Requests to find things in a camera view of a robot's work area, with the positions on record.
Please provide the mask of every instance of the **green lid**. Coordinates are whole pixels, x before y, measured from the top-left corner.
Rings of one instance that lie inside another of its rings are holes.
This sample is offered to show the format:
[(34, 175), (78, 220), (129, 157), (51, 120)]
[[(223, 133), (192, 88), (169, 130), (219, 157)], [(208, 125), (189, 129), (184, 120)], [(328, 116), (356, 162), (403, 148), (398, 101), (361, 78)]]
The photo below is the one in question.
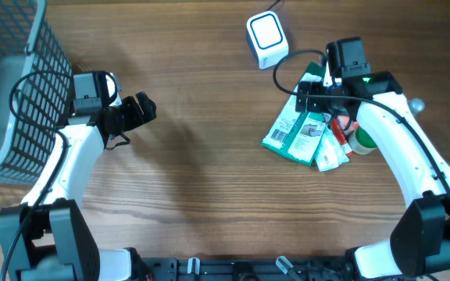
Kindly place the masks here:
[(374, 140), (370, 135), (362, 128), (357, 128), (355, 132), (355, 138), (365, 148), (377, 148), (378, 146), (374, 143)]

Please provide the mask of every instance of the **basket handle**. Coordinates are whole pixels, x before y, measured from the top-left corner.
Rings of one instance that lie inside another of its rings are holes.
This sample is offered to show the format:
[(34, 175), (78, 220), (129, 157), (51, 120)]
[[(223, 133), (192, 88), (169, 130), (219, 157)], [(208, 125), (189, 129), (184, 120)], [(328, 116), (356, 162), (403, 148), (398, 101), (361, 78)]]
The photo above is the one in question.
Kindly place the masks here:
[(27, 45), (23, 50), (26, 55), (30, 55), (36, 48), (36, 44), (39, 38), (39, 30), (41, 30), (41, 26), (43, 25), (43, 21), (45, 20), (46, 13), (46, 0), (30, 0), (29, 2), (36, 3), (37, 9), (36, 16), (34, 17), (34, 22), (32, 23), (32, 28), (30, 29)]

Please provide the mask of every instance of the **gray plastic basket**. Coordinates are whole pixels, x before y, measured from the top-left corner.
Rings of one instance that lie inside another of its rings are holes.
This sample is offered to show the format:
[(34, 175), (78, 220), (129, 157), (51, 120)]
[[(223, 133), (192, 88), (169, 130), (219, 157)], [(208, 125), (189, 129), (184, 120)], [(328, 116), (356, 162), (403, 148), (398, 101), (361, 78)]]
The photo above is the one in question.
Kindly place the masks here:
[[(23, 75), (51, 69), (72, 75), (69, 60), (45, 19), (45, 0), (0, 0), (0, 183), (35, 183), (55, 143), (55, 134), (38, 130), (9, 112), (9, 92)], [(45, 126), (66, 111), (72, 81), (37, 74), (20, 84), (17, 112)]]

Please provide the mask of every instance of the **wooden table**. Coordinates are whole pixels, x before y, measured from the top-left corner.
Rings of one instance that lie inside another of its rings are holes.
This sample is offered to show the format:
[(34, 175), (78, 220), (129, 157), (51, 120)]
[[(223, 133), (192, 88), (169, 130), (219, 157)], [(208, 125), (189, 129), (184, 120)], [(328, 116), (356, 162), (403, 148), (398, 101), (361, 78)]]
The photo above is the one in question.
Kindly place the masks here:
[[(91, 174), (82, 210), (99, 247), (305, 257), (390, 235), (405, 207), (379, 151), (320, 173), (260, 145), (288, 99), (245, 40), (246, 20), (270, 2), (64, 2), (47, 17), (70, 61), (116, 73), (122, 96), (146, 91), (158, 106)], [(450, 2), (286, 0), (276, 11), (292, 51), (361, 36), (373, 71), (426, 102), (419, 123), (450, 164)], [(286, 64), (281, 82), (294, 87), (313, 59)], [(0, 185), (0, 209), (29, 189)]]

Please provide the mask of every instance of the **white box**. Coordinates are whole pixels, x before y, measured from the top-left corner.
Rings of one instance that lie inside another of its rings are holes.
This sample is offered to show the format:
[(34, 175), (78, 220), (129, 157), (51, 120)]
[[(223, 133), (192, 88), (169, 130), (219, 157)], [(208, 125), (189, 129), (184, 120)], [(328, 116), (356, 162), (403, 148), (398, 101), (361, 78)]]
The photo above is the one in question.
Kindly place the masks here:
[(262, 12), (246, 23), (248, 44), (258, 60), (258, 67), (276, 65), (289, 52), (288, 41), (275, 12)]

